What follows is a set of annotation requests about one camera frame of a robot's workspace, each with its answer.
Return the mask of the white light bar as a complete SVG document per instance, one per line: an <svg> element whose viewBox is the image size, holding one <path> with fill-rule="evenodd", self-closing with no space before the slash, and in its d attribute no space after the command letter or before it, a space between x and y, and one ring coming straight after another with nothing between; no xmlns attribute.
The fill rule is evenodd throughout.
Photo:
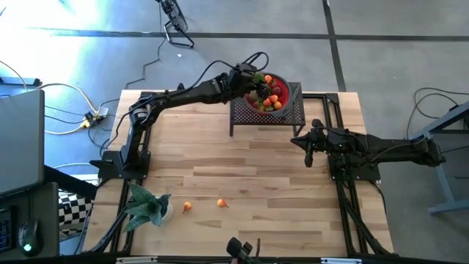
<svg viewBox="0 0 469 264"><path fill-rule="evenodd" d="M361 259L353 258L322 258L321 264L363 264Z"/></svg>
<svg viewBox="0 0 469 264"><path fill-rule="evenodd" d="M119 257L116 259L115 264L152 264L156 263L158 259L151 256L143 257Z"/></svg>

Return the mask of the black computer mouse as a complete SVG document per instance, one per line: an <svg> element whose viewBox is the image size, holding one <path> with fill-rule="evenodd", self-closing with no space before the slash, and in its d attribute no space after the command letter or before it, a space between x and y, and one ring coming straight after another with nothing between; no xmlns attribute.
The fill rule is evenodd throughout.
<svg viewBox="0 0 469 264"><path fill-rule="evenodd" d="M18 245L26 257L36 256L42 251L43 238L38 220L30 219L19 227Z"/></svg>

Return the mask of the black white checkered board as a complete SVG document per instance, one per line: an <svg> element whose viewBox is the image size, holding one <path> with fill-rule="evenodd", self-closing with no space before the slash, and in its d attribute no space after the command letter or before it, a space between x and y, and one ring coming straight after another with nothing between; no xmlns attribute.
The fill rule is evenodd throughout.
<svg viewBox="0 0 469 264"><path fill-rule="evenodd" d="M93 199L63 191L59 192L60 238L68 238L83 230L85 218L93 204Z"/></svg>

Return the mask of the red collapsible colander bowl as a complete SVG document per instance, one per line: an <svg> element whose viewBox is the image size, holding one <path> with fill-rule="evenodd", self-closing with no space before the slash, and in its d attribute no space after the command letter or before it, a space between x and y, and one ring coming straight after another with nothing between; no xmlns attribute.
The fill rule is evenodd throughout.
<svg viewBox="0 0 469 264"><path fill-rule="evenodd" d="M260 111L258 109L258 105L262 104L263 101L256 101L253 103L250 103L248 101L248 95L250 92L244 94L243 99L245 102L249 105L249 107L256 112L257 114L261 114L263 116L274 116L274 117L285 117L292 109L292 95L293 91L291 86L280 76L273 74L273 73L263 73L264 76L269 75L272 77L272 80L275 79L277 81L277 87L281 88L281 95L278 96L278 101L281 102L282 107L279 110L274 109L274 103L271 103L270 106L265 106L265 111ZM270 86L270 83L265 82L264 84L267 84L271 88L271 95L273 94L272 88Z"/></svg>

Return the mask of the black floor fan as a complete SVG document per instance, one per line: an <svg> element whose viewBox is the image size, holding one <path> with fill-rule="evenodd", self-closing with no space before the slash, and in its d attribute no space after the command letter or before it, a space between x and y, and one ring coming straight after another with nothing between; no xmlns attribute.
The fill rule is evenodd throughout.
<svg viewBox="0 0 469 264"><path fill-rule="evenodd" d="M177 0L156 0L159 3L161 9L164 13L168 16L169 21L164 24L164 32L166 35L166 39L172 45L176 45L183 48L193 48L195 43L192 39L186 34L188 31L188 24L185 19L185 16L180 9ZM189 44L187 43L177 43L171 39L169 35L169 26L172 26L176 32L180 33L183 37L185 37Z"/></svg>

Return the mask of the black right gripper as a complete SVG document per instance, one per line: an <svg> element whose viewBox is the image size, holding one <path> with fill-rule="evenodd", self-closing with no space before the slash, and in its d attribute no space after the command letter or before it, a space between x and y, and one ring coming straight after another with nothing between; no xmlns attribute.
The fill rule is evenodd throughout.
<svg viewBox="0 0 469 264"><path fill-rule="evenodd" d="M325 126L322 124L321 120L313 119L311 125L312 128L308 133L290 139L291 143L294 145L301 149L306 149L304 159L306 167L312 167L313 153L328 150L328 137L324 133Z"/></svg>

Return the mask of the green artificial potted plant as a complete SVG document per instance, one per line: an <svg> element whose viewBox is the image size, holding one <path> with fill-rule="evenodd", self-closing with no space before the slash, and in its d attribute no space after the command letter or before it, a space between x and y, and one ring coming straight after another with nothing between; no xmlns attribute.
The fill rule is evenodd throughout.
<svg viewBox="0 0 469 264"><path fill-rule="evenodd" d="M125 226L124 232L133 231L147 222L160 227L169 221L174 212L170 202L171 194L162 194L157 197L135 183L130 183L129 187L132 200L127 203L125 212L132 219Z"/></svg>

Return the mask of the black keyboard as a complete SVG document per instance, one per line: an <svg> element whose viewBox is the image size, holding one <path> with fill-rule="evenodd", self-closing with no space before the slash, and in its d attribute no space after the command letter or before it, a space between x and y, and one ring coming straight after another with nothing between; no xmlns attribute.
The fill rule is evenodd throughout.
<svg viewBox="0 0 469 264"><path fill-rule="evenodd" d="M13 241L11 220L0 220L0 253L11 250L12 248Z"/></svg>

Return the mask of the black desk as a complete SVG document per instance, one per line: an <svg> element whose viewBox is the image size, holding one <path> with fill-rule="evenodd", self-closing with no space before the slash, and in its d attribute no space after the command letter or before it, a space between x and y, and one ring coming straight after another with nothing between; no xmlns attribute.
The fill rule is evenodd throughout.
<svg viewBox="0 0 469 264"><path fill-rule="evenodd" d="M0 198L0 220L11 220L13 241L11 250L0 253L0 263L59 256L58 198L56 183L46 183ZM26 257L18 245L18 229L30 219L36 219L40 223L43 249L36 256Z"/></svg>

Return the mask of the black perforated metal shelf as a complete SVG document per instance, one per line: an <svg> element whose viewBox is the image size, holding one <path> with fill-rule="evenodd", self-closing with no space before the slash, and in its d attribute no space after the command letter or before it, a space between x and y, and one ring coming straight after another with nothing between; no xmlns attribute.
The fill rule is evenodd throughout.
<svg viewBox="0 0 469 264"><path fill-rule="evenodd" d="M229 135L233 136L235 125L284 125L292 126L293 136L298 136L306 125L300 82L289 82L295 99L289 112L283 117L263 115L255 111L245 99L238 98L230 102Z"/></svg>

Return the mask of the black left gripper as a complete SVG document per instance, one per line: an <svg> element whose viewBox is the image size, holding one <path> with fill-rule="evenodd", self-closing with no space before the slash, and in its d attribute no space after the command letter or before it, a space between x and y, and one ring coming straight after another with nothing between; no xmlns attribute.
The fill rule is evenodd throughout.
<svg viewBox="0 0 469 264"><path fill-rule="evenodd" d="M244 94L255 90L258 101L264 101L271 96L271 88L267 84L255 84L254 76L257 68L247 63L237 64L229 72L229 87L233 96L244 96Z"/></svg>

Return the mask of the dark flat floor bar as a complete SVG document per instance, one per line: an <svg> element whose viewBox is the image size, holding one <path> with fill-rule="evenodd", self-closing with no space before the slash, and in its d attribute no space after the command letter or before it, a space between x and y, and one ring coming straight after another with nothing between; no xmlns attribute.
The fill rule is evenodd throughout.
<svg viewBox="0 0 469 264"><path fill-rule="evenodd" d="M19 78L19 77L0 77L0 84L5 85L20 85L39 87L42 81L38 78Z"/></svg>

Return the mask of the grey power strip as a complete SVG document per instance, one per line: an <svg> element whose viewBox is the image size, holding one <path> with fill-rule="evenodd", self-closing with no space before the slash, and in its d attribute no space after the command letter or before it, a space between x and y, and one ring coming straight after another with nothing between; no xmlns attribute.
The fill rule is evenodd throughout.
<svg viewBox="0 0 469 264"><path fill-rule="evenodd" d="M105 117L108 115L108 109L104 107L100 107L97 111L89 111L85 113L84 119L81 122L81 128L90 128L95 123L99 123L100 121L104 120Z"/></svg>

